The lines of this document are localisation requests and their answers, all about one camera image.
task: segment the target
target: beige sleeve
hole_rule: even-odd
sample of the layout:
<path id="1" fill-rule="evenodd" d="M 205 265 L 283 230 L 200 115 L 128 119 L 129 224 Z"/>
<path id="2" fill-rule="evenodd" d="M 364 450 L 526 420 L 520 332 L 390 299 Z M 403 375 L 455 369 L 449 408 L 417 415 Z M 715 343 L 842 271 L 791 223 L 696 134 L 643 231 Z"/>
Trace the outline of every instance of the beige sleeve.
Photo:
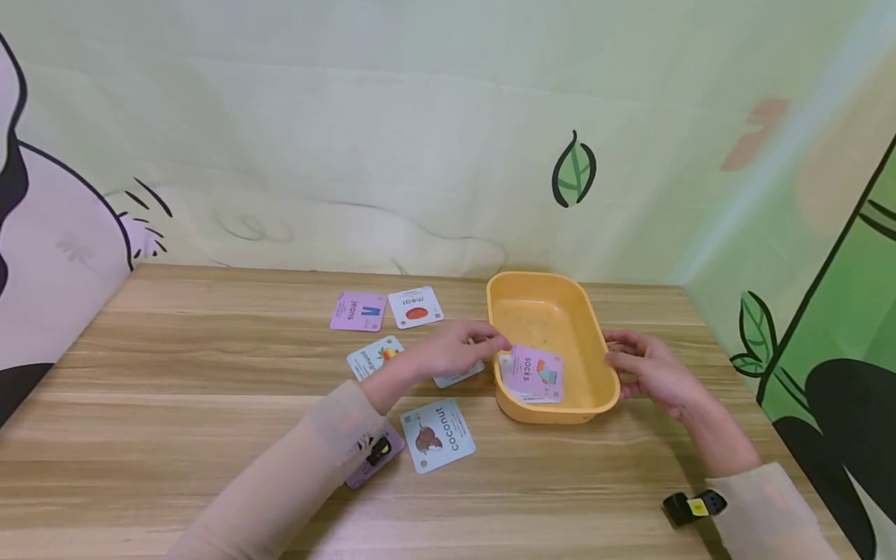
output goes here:
<path id="1" fill-rule="evenodd" d="M 360 385 L 344 383 L 231 482 L 166 558 L 279 558 L 384 427 Z"/>
<path id="2" fill-rule="evenodd" d="M 778 463 L 708 486 L 728 507 L 714 517 L 731 560 L 836 560 L 812 510 Z"/>

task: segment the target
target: white card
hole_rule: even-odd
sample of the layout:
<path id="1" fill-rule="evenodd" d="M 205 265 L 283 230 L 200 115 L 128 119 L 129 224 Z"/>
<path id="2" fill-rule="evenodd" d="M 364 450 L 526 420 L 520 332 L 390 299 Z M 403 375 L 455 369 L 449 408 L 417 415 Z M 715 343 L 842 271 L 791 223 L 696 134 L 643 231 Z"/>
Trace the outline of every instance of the white card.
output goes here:
<path id="1" fill-rule="evenodd" d="M 444 389 L 445 387 L 450 387 L 455 383 L 460 383 L 464 379 L 472 377 L 485 368 L 486 365 L 482 363 L 482 360 L 479 360 L 469 371 L 465 371 L 462 374 L 446 375 L 445 377 L 433 377 L 433 381 L 435 381 L 435 385 L 438 386 L 439 389 Z"/>
<path id="2" fill-rule="evenodd" d="M 401 347 L 398 339 L 387 336 L 349 354 L 349 367 L 359 381 L 364 381 L 374 371 L 383 367 L 386 362 L 403 351 L 404 348 Z"/>
<path id="3" fill-rule="evenodd" d="M 389 306 L 400 329 L 442 321 L 444 314 L 435 292 L 429 286 L 389 294 Z"/>
<path id="4" fill-rule="evenodd" d="M 547 404 L 549 402 L 556 402 L 544 396 L 530 395 L 525 392 L 514 391 L 507 386 L 507 380 L 513 377 L 513 358 L 510 354 L 502 354 L 498 356 L 498 369 L 501 371 L 501 381 L 504 383 L 504 388 L 507 390 L 507 393 L 517 401 L 529 404 Z"/>
<path id="5" fill-rule="evenodd" d="M 476 444 L 454 399 L 445 399 L 401 415 L 414 470 L 426 474 L 476 451 Z"/>

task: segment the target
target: picture card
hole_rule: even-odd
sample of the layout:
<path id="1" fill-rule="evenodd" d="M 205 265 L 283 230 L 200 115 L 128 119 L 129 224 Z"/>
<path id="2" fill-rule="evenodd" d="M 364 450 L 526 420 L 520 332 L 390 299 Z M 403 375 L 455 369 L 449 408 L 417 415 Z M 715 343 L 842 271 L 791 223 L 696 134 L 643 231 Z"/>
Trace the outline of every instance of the picture card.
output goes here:
<path id="1" fill-rule="evenodd" d="M 392 424 L 386 425 L 386 433 L 383 435 L 386 438 L 386 441 L 389 442 L 389 452 L 379 458 L 378 461 L 375 461 L 375 464 L 370 464 L 371 457 L 367 457 L 364 462 L 361 463 L 361 466 L 355 469 L 348 478 L 345 479 L 345 483 L 349 488 L 357 490 L 361 487 L 365 482 L 367 482 L 374 474 L 379 471 L 387 462 L 391 461 L 393 457 L 398 455 L 402 449 L 404 449 L 404 438 L 399 435 L 395 428 L 392 427 Z"/>
<path id="2" fill-rule="evenodd" d="M 349 367 L 359 381 L 364 381 L 403 351 L 398 339 L 387 336 L 349 354 Z"/>
<path id="3" fill-rule="evenodd" d="M 513 346 L 513 377 L 508 387 L 529 395 L 546 397 L 551 402 L 563 399 L 563 357 L 559 354 Z"/>
<path id="4" fill-rule="evenodd" d="M 476 451 L 473 436 L 454 399 L 427 404 L 401 415 L 414 470 L 426 474 Z"/>
<path id="5" fill-rule="evenodd" d="M 485 368 L 486 365 L 482 363 L 482 360 L 479 360 L 473 367 L 471 367 L 468 371 L 463 372 L 462 374 L 446 375 L 445 377 L 433 377 L 433 381 L 435 381 L 435 385 L 439 389 L 444 389 L 445 387 L 450 387 L 455 383 L 460 383 L 464 379 L 469 379 Z"/>
<path id="6" fill-rule="evenodd" d="M 400 329 L 442 321 L 444 314 L 435 292 L 429 286 L 389 294 L 389 306 Z"/>
<path id="7" fill-rule="evenodd" d="M 367 292 L 341 292 L 330 320 L 336 331 L 378 332 L 383 327 L 386 296 Z"/>
<path id="8" fill-rule="evenodd" d="M 498 356 L 498 369 L 501 372 L 501 381 L 504 383 L 504 387 L 507 389 L 507 392 L 510 393 L 510 396 L 514 397 L 517 401 L 525 402 L 527 404 L 547 404 L 549 402 L 554 402 L 547 397 L 528 395 L 524 392 L 514 391 L 510 388 L 508 381 L 513 377 L 513 358 L 510 354 L 502 354 L 501 356 Z"/>

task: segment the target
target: purple card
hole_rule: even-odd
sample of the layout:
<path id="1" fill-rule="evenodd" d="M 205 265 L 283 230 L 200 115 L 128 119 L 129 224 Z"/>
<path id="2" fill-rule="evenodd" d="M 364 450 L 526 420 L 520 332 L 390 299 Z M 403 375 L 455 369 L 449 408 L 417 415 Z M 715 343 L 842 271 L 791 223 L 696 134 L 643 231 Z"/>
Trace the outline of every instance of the purple card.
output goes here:
<path id="1" fill-rule="evenodd" d="M 392 457 L 399 454 L 404 449 L 404 438 L 402 438 L 392 424 L 386 427 L 385 438 L 389 441 L 389 452 L 380 457 L 375 465 L 371 465 L 369 460 L 361 463 L 361 466 L 355 469 L 348 478 L 345 479 L 346 485 L 357 490 L 362 484 L 367 482 L 376 472 L 383 467 L 384 464 L 392 460 Z"/>
<path id="2" fill-rule="evenodd" d="M 377 332 L 383 326 L 386 296 L 366 292 L 342 292 L 330 328 L 337 331 Z"/>
<path id="3" fill-rule="evenodd" d="M 563 357 L 528 346 L 514 346 L 513 377 L 507 386 L 529 395 L 563 400 Z"/>

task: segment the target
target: wristwatch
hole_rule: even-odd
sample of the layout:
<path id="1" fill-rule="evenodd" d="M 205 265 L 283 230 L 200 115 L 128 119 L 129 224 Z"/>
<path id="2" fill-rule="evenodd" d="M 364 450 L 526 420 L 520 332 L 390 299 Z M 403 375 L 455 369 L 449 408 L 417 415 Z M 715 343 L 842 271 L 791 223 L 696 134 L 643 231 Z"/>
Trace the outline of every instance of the wristwatch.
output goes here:
<path id="1" fill-rule="evenodd" d="M 704 490 L 693 498 L 687 497 L 684 492 L 676 492 L 663 500 L 663 510 L 676 527 L 718 515 L 727 506 L 728 502 L 715 490 Z"/>

